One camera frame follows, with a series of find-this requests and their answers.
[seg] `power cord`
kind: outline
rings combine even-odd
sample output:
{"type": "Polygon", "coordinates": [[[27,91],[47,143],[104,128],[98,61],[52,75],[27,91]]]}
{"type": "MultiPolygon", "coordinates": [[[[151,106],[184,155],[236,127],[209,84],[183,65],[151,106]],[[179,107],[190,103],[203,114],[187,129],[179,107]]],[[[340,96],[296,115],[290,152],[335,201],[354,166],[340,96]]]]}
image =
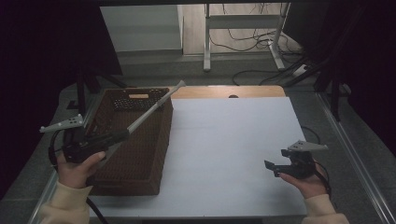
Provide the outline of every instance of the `power cord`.
{"type": "MultiPolygon", "coordinates": [[[[58,162],[56,160],[56,151],[55,150],[55,140],[56,137],[58,136],[59,132],[61,130],[56,131],[51,139],[50,139],[50,144],[49,144],[49,161],[52,164],[52,167],[55,169],[55,171],[58,173],[58,162]]],[[[103,224],[108,224],[107,220],[105,219],[105,217],[102,215],[102,213],[99,211],[98,207],[93,203],[93,201],[91,201],[90,198],[87,197],[87,204],[90,206],[90,208],[92,209],[92,211],[96,214],[96,216],[99,218],[99,220],[103,223],[103,224]]]]}

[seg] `woven texture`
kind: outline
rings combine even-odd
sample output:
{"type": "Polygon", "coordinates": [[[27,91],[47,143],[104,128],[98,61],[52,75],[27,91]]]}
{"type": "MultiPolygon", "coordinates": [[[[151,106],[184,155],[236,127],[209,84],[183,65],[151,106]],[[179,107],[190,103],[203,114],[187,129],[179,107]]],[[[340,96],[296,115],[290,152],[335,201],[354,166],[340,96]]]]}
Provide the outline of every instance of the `woven texture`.
{"type": "MultiPolygon", "coordinates": [[[[106,90],[89,134],[125,130],[142,116],[168,89],[106,90]]],[[[92,179],[92,195],[157,195],[163,162],[169,145],[173,107],[168,99],[153,112],[98,170],[92,179]]]]}

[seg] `gray floor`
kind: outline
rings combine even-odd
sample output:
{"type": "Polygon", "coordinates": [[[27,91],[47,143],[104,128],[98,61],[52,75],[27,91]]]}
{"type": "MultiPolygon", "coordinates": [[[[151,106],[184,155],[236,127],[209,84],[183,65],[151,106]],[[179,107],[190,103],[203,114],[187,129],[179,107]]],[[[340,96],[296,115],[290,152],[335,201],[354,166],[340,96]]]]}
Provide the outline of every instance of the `gray floor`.
{"type": "MultiPolygon", "coordinates": [[[[188,85],[233,85],[232,76],[243,70],[275,70],[275,64],[268,54],[233,54],[214,55],[212,70],[203,72],[202,57],[186,57],[172,53],[148,54],[136,56],[122,54],[120,63],[124,73],[121,80],[131,86],[173,86],[180,79],[188,85]]],[[[235,80],[240,85],[258,85],[264,78],[274,73],[246,73],[235,80]]],[[[280,81],[274,80],[267,84],[282,83],[289,77],[280,76],[280,81]]],[[[314,130],[330,150],[315,153],[315,158],[321,161],[329,170],[333,189],[332,202],[338,212],[346,214],[350,223],[383,223],[380,219],[372,199],[366,193],[361,180],[356,175],[345,150],[332,129],[328,118],[320,106],[317,95],[313,92],[311,77],[292,88],[285,89],[291,99],[297,118],[301,125],[314,130]]],[[[114,85],[101,80],[104,88],[114,85]]],[[[53,121],[68,119],[76,115],[77,111],[66,110],[70,100],[76,99],[76,88],[66,88],[60,95],[60,104],[53,121]]],[[[351,142],[361,156],[368,172],[373,177],[380,191],[386,198],[391,211],[396,209],[396,159],[370,130],[369,127],[355,114],[348,105],[347,98],[340,100],[340,116],[351,142]]],[[[316,137],[307,130],[303,130],[307,141],[316,142],[316,137]]],[[[50,134],[45,134],[37,145],[34,155],[15,181],[5,198],[0,202],[0,223],[27,223],[46,186],[52,168],[47,159],[47,148],[50,134]]],[[[300,223],[301,217],[268,217],[264,223],[300,223]]],[[[253,219],[225,219],[225,220],[168,220],[145,221],[147,223],[261,223],[258,218],[253,219]]],[[[113,220],[110,223],[130,223],[127,220],[113,220]]]]}

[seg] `beige sleeve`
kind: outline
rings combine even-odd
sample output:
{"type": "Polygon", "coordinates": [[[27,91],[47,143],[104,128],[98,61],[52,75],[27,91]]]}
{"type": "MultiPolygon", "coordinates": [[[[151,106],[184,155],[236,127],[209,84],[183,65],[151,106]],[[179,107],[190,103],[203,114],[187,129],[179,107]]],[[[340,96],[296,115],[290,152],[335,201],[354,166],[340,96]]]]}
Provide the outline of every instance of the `beige sleeve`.
{"type": "Polygon", "coordinates": [[[328,194],[305,200],[307,216],[302,224],[348,224],[346,216],[337,214],[332,207],[328,194]]]}
{"type": "Polygon", "coordinates": [[[91,189],[72,189],[58,182],[52,199],[40,208],[40,223],[89,223],[90,210],[86,200],[91,189]]]}

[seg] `brown wicker basket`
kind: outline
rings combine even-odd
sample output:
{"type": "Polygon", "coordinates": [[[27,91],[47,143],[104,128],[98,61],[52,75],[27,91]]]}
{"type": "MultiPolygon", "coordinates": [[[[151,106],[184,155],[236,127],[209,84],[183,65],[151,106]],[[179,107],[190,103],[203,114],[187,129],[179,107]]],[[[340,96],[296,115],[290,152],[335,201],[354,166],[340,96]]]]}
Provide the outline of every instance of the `brown wicker basket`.
{"type": "MultiPolygon", "coordinates": [[[[126,130],[167,92],[169,89],[106,90],[87,134],[126,130]]],[[[172,114],[168,99],[96,172],[91,195],[159,194],[172,114]]]]}

